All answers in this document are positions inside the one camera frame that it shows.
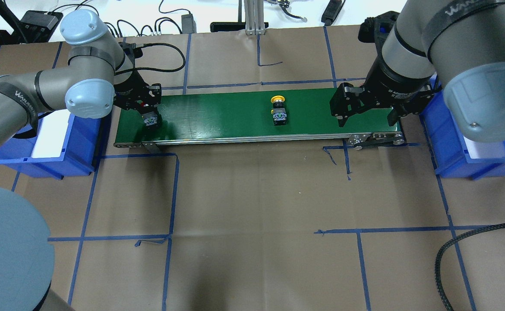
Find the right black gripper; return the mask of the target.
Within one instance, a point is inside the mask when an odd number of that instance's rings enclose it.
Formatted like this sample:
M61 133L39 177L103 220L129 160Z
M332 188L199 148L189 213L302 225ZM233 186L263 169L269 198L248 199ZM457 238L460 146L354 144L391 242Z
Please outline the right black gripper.
M378 56L367 74L362 87L341 83L329 101L330 114L344 127L349 118L371 109L392 108L387 115L389 126L409 114L420 114L434 98L429 78L411 78L399 75Z

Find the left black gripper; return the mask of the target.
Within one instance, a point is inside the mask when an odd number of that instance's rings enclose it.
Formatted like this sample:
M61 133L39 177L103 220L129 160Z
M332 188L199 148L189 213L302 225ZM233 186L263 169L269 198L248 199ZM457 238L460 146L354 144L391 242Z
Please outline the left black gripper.
M162 99L160 83L149 86L138 71L129 73L127 79L114 85L116 92L113 105L125 110L134 110L140 115L149 113L149 105L158 107Z

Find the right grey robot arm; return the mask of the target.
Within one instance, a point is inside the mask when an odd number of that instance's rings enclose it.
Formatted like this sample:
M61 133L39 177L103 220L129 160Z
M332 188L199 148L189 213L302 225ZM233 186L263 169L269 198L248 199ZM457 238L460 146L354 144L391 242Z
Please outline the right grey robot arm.
M340 127L379 108L395 125L441 91L463 136L505 140L505 0L409 0L367 18L358 39L377 57L361 87L341 83L331 98Z

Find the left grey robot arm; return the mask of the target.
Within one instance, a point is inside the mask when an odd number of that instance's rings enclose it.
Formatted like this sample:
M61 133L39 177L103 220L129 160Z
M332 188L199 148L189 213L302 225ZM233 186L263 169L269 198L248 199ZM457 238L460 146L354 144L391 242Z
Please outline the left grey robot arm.
M118 43L98 14L69 13L60 32L71 46L67 67L0 76L0 146L39 117L67 109L99 119L113 106L136 110L147 126L161 124L161 86L147 84L135 66L135 45ZM71 307L51 291L54 248L49 228L29 201L0 187L0 311L34 311L51 299Z

